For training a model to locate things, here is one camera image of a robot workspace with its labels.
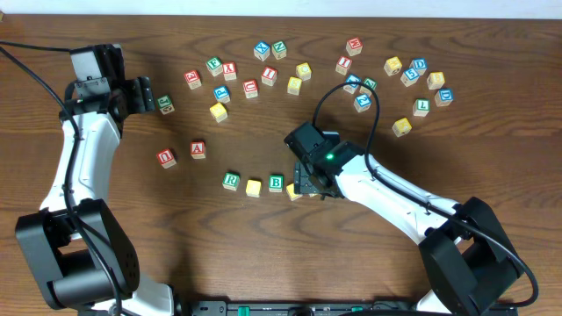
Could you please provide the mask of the green R letter block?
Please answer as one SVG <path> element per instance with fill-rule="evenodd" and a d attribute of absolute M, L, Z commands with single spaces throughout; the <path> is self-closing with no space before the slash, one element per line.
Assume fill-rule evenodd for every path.
<path fill-rule="evenodd" d="M 240 176 L 235 173 L 227 172 L 223 178 L 222 185 L 227 190 L 237 191 L 240 183 Z"/>

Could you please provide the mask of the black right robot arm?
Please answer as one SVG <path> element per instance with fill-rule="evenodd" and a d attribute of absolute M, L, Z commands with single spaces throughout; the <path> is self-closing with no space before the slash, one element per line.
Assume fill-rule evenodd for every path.
<path fill-rule="evenodd" d="M 421 312 L 493 315 L 522 276 L 522 262 L 492 208 L 425 191 L 381 166 L 360 146 L 306 122 L 285 137 L 298 162 L 295 190 L 347 198 L 390 222 L 418 247 L 430 292 Z"/>

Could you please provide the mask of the green B letter block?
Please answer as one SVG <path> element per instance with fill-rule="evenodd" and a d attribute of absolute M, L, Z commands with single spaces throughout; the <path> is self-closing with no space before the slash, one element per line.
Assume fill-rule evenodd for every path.
<path fill-rule="evenodd" d="M 269 192 L 282 192 L 284 188 L 284 177 L 282 175 L 271 175 L 268 181 Z"/>

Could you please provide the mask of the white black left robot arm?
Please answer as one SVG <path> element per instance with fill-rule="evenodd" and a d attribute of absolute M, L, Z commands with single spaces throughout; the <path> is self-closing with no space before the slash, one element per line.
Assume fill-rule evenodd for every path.
<path fill-rule="evenodd" d="M 133 243 L 106 199 L 125 119 L 153 111 L 146 76 L 126 79 L 120 45 L 69 50 L 76 80 L 59 120 L 63 148 L 50 191 L 15 234 L 40 293 L 55 310 L 81 315 L 178 315 L 173 288 L 140 271 Z"/>

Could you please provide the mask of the yellow O block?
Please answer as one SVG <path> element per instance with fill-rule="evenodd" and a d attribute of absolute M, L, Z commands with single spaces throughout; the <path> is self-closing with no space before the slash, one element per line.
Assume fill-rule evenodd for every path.
<path fill-rule="evenodd" d="M 298 198 L 301 198 L 302 195 L 295 192 L 295 186 L 293 183 L 286 186 L 286 192 L 289 196 L 291 201 L 295 201 Z"/>

